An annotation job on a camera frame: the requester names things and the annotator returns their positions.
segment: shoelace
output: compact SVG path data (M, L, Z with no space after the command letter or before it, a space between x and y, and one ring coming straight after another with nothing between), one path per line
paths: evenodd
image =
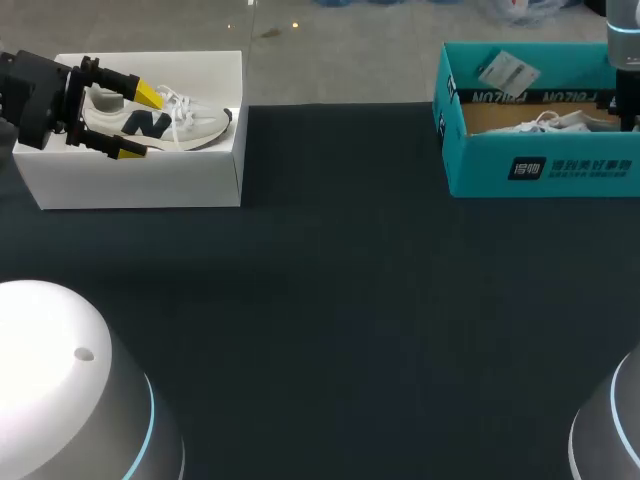
M171 106L171 133L173 133L173 141L177 149L182 150L182 148L180 148L180 142L178 141L178 127L176 123L177 121L181 121L186 127L191 127L194 124L193 112L190 106L191 99L185 95L180 95L166 85L159 85L156 91L162 96L165 108Z
M536 118L534 121L520 124L520 129L521 131L529 131L534 127L545 127L551 120L557 120L558 118L560 118L560 115L558 115L553 110L545 110L540 115L538 115L538 118Z

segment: plastic bag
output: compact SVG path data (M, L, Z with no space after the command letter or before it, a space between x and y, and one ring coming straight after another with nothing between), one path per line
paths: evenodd
M476 0L486 16L501 23L535 26L553 17L567 0Z

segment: white dome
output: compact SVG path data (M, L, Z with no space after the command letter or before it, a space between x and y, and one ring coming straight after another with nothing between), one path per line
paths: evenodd
M36 470L77 434L104 390L111 338L80 295L46 282L0 284L0 478Z

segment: gray floor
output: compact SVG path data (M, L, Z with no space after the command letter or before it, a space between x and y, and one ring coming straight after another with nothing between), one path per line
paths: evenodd
M432 98L443 41L605 41L572 7L540 28L497 25L473 3L323 8L311 0L0 0L9 51L241 49L251 104Z

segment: white sneaker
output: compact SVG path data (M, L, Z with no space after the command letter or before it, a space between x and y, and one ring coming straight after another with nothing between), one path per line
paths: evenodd
M204 148L229 128L228 109L205 105L164 85L156 91L164 99L162 111L97 86L88 89L82 109L87 128L166 151Z
M614 132L619 131L619 126L614 122L598 120L577 110L561 117L556 112L547 110L538 115L531 122L524 122L515 127L498 128L489 132L549 132L549 133L576 133L576 132Z

